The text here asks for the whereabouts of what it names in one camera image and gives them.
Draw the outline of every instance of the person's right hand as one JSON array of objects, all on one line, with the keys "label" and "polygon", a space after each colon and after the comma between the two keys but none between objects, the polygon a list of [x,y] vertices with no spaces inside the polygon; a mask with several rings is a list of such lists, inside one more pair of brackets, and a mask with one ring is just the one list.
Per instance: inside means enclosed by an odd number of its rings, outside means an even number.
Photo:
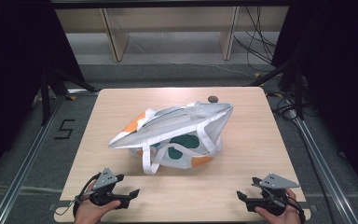
[{"label": "person's right hand", "polygon": [[[296,195],[290,189],[286,189],[286,193],[287,196],[289,197],[289,203],[296,204],[296,202],[290,199],[293,198],[294,200],[296,200]],[[286,205],[284,212],[277,217],[261,207],[256,207],[255,211],[258,213],[258,215],[265,218],[271,224],[300,224],[301,223],[300,216],[298,215],[297,209],[295,209],[293,206],[290,205]]]}]

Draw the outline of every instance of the white bag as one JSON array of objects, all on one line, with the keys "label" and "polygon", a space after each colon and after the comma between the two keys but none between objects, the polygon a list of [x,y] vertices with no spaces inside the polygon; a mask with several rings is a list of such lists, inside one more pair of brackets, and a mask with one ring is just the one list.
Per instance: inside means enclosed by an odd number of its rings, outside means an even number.
[{"label": "white bag", "polygon": [[160,165],[181,169],[210,161],[221,150],[220,133],[233,106],[195,102],[159,111],[147,109],[109,143],[109,148],[129,148],[143,158],[146,174]]}]

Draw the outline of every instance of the table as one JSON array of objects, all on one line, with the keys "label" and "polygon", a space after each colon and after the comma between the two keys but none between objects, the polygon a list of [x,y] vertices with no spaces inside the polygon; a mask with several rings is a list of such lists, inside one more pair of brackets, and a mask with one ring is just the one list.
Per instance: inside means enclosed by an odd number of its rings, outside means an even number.
[{"label": "table", "polygon": [[[147,108],[207,102],[209,96],[231,103],[234,109],[222,131],[223,148],[212,161],[181,170],[160,166],[155,175],[145,175],[142,161],[127,149],[110,150],[109,141]],[[99,93],[62,191],[61,201],[73,200],[86,182],[104,167],[123,174],[114,193],[140,189],[129,209],[112,211],[103,221],[115,222],[216,222],[257,221],[236,191],[260,198],[252,177],[269,173],[297,182],[266,96],[258,87],[108,89]],[[301,188],[293,189],[305,202]],[[310,218],[310,210],[305,209]],[[72,212],[55,216],[58,222],[72,222]]]}]

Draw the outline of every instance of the person's left hand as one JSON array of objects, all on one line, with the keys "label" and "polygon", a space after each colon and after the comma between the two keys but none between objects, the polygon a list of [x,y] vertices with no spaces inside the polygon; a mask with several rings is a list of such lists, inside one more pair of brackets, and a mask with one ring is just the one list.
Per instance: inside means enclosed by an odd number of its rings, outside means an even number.
[{"label": "person's left hand", "polygon": [[[92,190],[93,181],[87,188],[87,191]],[[93,204],[89,199],[82,199],[83,202],[77,208],[75,216],[75,224],[97,224],[101,222],[101,218],[109,211],[114,210],[120,206],[120,201],[112,201],[106,205],[98,206]]]}]

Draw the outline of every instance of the floor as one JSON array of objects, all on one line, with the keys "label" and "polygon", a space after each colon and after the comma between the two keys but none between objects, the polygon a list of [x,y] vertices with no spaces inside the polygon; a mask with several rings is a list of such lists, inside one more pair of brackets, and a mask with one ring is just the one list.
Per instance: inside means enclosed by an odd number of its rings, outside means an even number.
[{"label": "floor", "polygon": [[[151,33],[131,34],[125,55],[120,63],[113,61],[109,44],[105,34],[69,34],[71,46],[76,55],[86,80],[98,79],[93,77],[90,70],[95,66],[114,66],[115,69],[125,69],[127,65],[148,66],[153,64],[210,67],[218,71],[225,71],[230,74],[240,74],[247,78],[254,78],[257,74],[266,74],[272,66],[268,66],[268,58],[273,54],[266,53],[265,47],[251,38],[252,33],[238,33],[236,37],[244,45],[252,43],[252,48],[261,52],[266,57],[264,60],[248,53],[237,41],[234,41],[230,60],[224,61],[221,49],[215,33]],[[279,33],[265,33],[264,37],[275,43]],[[246,71],[236,69],[239,65],[248,65],[251,69]],[[277,92],[276,80],[271,80],[264,88],[266,92]],[[68,84],[68,89],[76,92],[77,86]],[[57,109],[57,120],[52,123],[51,130],[59,130],[61,120],[76,118],[76,130],[74,138],[81,139],[88,116],[92,110],[96,95],[75,94],[76,104],[65,100],[62,111]],[[279,97],[269,97],[268,102],[271,108],[281,104]],[[73,113],[82,110],[84,113]],[[0,161],[0,202],[7,196],[7,190],[13,187],[13,180],[16,179],[18,171],[23,165],[24,158],[29,158],[34,148],[34,139],[40,136],[41,105],[36,100],[34,113],[31,113],[28,121],[24,123],[23,132],[19,133],[18,141],[13,143],[13,149],[8,151]],[[312,218],[307,223],[358,223],[358,178],[348,162],[337,155],[339,148],[328,130],[325,129],[323,120],[317,118],[315,110],[306,110],[306,122],[293,125],[287,120],[278,118],[277,124],[280,128],[282,138],[295,167],[296,173],[303,186],[306,198],[312,209]],[[305,150],[300,132],[296,127],[302,127],[310,131],[309,150]],[[42,145],[50,148],[50,151],[41,150],[35,153],[36,158],[31,161],[30,170],[24,174],[21,182],[17,182],[20,188],[18,198],[13,204],[0,204],[8,210],[7,216],[3,217],[6,223],[52,223],[52,214],[66,179],[67,172],[71,168],[71,160],[76,154],[78,142],[67,142],[57,144],[59,133],[46,130],[46,136],[42,139]],[[312,161],[324,166],[329,174],[316,175],[312,169]]]}]

